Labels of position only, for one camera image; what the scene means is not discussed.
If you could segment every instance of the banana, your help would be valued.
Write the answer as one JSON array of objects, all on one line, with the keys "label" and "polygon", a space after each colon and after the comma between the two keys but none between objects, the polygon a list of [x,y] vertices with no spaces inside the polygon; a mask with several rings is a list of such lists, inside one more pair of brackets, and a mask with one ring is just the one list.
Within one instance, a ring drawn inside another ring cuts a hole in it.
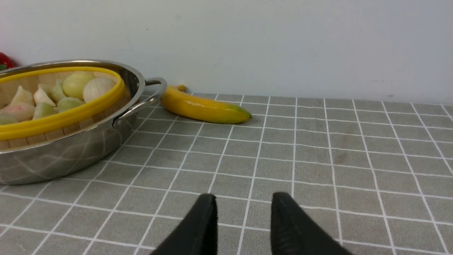
[{"label": "banana", "polygon": [[187,118],[218,124],[237,124],[252,118],[244,108],[184,93],[186,86],[168,86],[160,103],[168,111]]}]

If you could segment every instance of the steamer basket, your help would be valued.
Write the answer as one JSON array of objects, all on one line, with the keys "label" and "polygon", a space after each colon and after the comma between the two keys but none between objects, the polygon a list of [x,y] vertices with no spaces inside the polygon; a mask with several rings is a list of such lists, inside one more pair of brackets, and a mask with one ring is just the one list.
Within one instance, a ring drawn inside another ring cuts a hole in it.
[{"label": "steamer basket", "polygon": [[0,126],[0,152],[52,141],[88,128],[116,113],[130,100],[120,75],[97,67],[63,67],[26,72],[0,79],[0,108],[8,105],[19,86],[34,94],[38,84],[54,86],[75,71],[91,72],[116,82],[114,88],[98,99],[82,106],[36,120]]}]

